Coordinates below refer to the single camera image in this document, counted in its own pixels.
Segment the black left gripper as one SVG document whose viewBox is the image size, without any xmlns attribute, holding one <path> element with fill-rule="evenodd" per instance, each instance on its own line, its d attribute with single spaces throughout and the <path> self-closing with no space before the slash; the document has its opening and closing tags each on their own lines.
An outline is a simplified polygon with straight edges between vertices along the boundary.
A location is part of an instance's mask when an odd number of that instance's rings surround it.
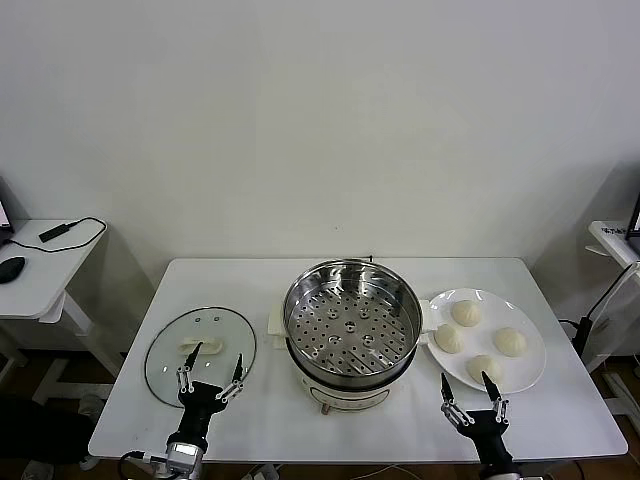
<svg viewBox="0 0 640 480">
<path fill-rule="evenodd" d="M 178 429 L 172 434 L 172 442 L 181 442 L 197 447 L 207 447 L 207 434 L 211 417 L 224 410 L 224 403 L 231 401 L 243 390 L 243 354 L 233 371 L 231 383 L 224 389 L 219 386 L 194 381 L 192 370 L 199 354 L 201 342 L 186 357 L 185 363 L 176 371 L 178 399 L 184 407 Z"/>
</svg>

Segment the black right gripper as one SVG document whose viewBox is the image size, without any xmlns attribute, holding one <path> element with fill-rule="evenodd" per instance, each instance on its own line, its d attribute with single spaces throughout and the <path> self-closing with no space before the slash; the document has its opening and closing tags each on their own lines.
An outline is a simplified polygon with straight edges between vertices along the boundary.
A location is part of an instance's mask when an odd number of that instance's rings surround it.
<svg viewBox="0 0 640 480">
<path fill-rule="evenodd" d="M 462 409 L 451 389 L 445 373 L 441 378 L 441 412 L 453 426 L 465 426 L 464 436 L 470 439 L 485 465 L 511 463 L 513 457 L 506 449 L 502 435 L 507 430 L 509 400 L 500 393 L 486 371 L 481 372 L 486 392 L 492 402 L 492 410 L 475 410 L 467 413 Z"/>
</svg>

